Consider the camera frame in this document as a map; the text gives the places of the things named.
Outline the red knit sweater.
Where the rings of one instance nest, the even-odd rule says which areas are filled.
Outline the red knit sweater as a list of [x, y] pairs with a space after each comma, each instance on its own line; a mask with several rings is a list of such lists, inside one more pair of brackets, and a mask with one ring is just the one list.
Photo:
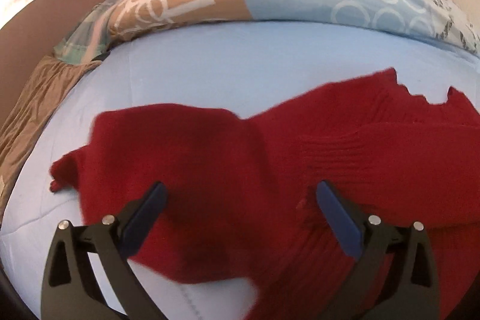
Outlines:
[[454, 88], [437, 105], [411, 95], [394, 69], [246, 119], [176, 104], [104, 112], [50, 173], [52, 191], [78, 191], [86, 223], [163, 183], [136, 261], [179, 283], [249, 279], [250, 319], [312, 319], [352, 270], [316, 204], [323, 180], [387, 223], [424, 224], [442, 317], [479, 272], [479, 113]]

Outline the brown bed skirt fabric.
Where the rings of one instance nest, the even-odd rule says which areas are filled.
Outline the brown bed skirt fabric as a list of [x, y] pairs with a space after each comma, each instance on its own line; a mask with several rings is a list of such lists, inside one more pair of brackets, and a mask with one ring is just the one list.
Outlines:
[[72, 65], [45, 56], [35, 67], [1, 128], [1, 212], [51, 115], [99, 60]]

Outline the plaid pastel pillow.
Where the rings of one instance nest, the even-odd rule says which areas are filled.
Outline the plaid pastel pillow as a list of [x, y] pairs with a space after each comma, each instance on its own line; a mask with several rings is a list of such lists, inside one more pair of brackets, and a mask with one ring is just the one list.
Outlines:
[[53, 56], [71, 65], [91, 62], [105, 54], [112, 43], [109, 21], [124, 0], [103, 0], [53, 48]]

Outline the light blue bed sheet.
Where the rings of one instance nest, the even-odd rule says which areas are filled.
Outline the light blue bed sheet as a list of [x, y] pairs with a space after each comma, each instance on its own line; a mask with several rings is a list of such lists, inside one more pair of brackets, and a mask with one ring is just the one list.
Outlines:
[[225, 108], [249, 117], [318, 85], [392, 67], [432, 103], [450, 87], [479, 104], [479, 60], [385, 32], [302, 22], [202, 24], [132, 40], [86, 74], [50, 118], [16, 181], [1, 228], [1, 260], [39, 313], [55, 229], [80, 225], [77, 194], [49, 190], [51, 164], [83, 146], [101, 112], [157, 102]]

